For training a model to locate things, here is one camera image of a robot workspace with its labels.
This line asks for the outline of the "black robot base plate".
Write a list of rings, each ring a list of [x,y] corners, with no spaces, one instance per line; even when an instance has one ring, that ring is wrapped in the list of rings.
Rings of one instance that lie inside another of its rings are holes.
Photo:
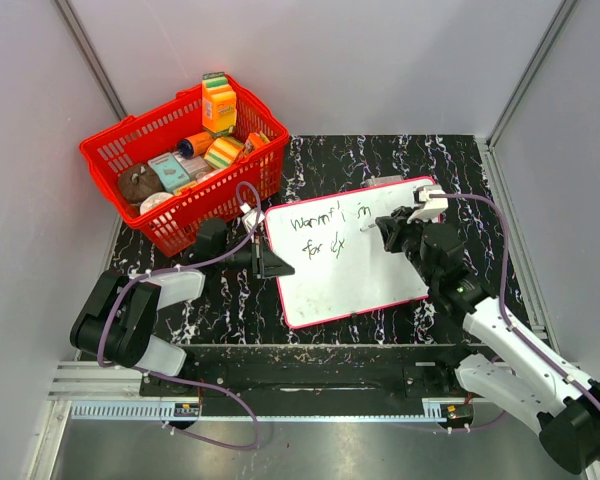
[[[203,345],[186,351],[193,358],[186,377],[207,388],[149,377],[141,395],[226,403],[231,399],[217,390],[224,387],[254,413],[406,413],[426,399],[462,402],[468,395],[451,368],[466,350],[451,345]]]

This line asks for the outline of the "pink framed whiteboard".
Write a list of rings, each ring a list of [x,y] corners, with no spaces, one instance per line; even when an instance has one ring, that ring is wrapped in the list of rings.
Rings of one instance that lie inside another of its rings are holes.
[[[385,252],[377,228],[360,228],[414,206],[414,191],[433,182],[419,177],[268,209],[270,248],[295,268],[277,280],[286,324],[304,328],[425,298],[405,256]]]

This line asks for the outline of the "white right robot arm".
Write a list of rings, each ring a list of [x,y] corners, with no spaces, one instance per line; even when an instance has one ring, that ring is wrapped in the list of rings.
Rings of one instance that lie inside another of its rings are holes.
[[[448,396],[481,396],[526,425],[549,457],[578,475],[600,462],[600,380],[563,359],[518,320],[464,261],[455,227],[422,221],[399,207],[375,219],[386,252],[402,254],[428,288],[435,308],[481,340],[506,364],[459,349],[439,366],[436,387]]]

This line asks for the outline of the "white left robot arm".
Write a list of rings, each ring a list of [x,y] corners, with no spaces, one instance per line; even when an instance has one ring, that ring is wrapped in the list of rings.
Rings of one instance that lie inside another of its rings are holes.
[[[293,275],[294,267],[271,250],[255,223],[250,225],[244,239],[230,247],[223,220],[203,221],[183,266],[140,275],[103,272],[74,322],[71,345],[106,366],[161,374],[162,384],[175,395],[191,392],[197,381],[188,365],[192,359],[153,334],[157,312],[201,298],[213,270],[249,267],[258,279]]]

